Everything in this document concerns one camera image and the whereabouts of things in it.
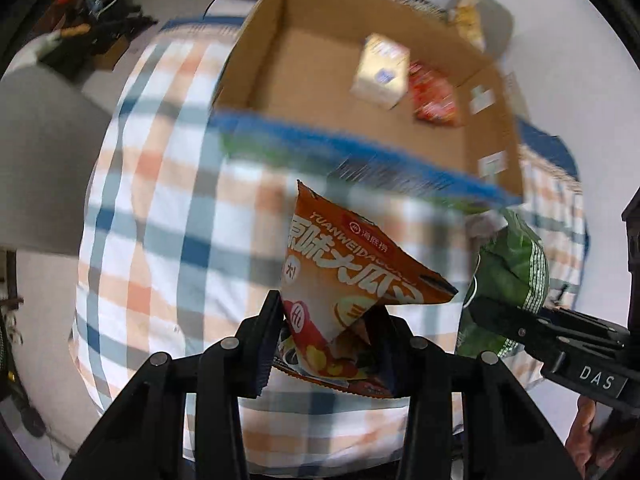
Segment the person's right hand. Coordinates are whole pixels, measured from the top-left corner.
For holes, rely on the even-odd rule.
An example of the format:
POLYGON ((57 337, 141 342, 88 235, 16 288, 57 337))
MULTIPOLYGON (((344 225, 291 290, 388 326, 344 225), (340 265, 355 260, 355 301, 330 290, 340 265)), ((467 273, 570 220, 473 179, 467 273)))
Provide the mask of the person's right hand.
POLYGON ((565 441, 567 453, 580 476, 588 478, 589 469, 609 470, 625 448, 639 441, 638 419, 608 420, 608 428, 598 436, 592 432, 597 415, 597 403, 580 396, 577 414, 565 441))

